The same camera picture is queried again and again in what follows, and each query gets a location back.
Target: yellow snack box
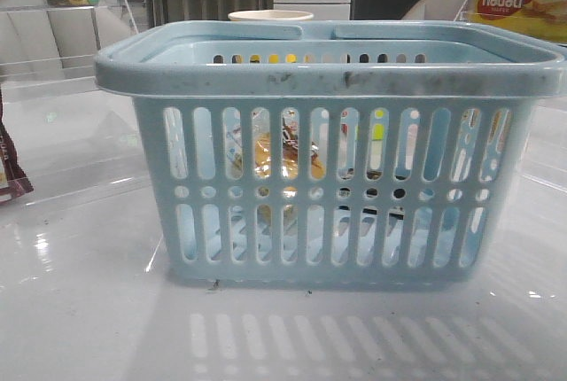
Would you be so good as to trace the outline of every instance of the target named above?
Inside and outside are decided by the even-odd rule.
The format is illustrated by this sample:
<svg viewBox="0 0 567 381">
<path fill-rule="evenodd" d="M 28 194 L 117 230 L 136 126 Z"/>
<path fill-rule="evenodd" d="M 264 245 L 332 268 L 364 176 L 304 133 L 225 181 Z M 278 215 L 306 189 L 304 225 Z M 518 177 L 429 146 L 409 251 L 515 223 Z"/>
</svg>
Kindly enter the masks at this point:
<svg viewBox="0 0 567 381">
<path fill-rule="evenodd" d="M 567 43 L 567 0 L 475 0 L 473 22 Z"/>
</svg>

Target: light blue basket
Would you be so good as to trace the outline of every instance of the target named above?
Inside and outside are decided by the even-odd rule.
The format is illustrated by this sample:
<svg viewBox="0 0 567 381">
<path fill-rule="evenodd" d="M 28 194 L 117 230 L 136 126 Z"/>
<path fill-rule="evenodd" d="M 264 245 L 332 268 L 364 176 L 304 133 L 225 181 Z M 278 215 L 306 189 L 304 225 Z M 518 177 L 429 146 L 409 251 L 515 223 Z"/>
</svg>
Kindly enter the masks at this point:
<svg viewBox="0 0 567 381">
<path fill-rule="evenodd" d="M 379 283 L 471 272 L 534 101 L 567 94 L 565 55 L 480 25 L 194 21 L 106 48 L 96 69 L 134 97 L 179 275 Z"/>
</svg>

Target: glossy white surface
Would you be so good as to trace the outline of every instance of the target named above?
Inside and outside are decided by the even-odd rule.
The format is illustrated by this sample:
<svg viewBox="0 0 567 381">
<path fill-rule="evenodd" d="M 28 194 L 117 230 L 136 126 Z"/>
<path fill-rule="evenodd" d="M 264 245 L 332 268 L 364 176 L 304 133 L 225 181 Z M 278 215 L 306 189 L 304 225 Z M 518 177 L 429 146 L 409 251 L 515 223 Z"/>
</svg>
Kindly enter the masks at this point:
<svg viewBox="0 0 567 381">
<path fill-rule="evenodd" d="M 181 284 L 147 184 L 2 206 L 0 379 L 562 380 L 565 114 L 537 110 L 500 228 L 463 284 Z"/>
</svg>

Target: plastic basket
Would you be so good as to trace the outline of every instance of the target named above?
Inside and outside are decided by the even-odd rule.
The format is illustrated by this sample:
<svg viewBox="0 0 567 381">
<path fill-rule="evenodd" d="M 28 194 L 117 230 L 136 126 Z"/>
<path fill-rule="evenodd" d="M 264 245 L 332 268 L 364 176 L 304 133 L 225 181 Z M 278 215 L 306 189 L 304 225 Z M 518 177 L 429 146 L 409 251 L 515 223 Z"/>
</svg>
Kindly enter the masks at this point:
<svg viewBox="0 0 567 381">
<path fill-rule="evenodd" d="M 194 21 L 111 46 L 96 69 L 100 87 L 134 97 L 178 274 L 380 283 L 471 272 L 534 101 L 565 94 L 566 54 L 469 24 Z"/>
</svg>

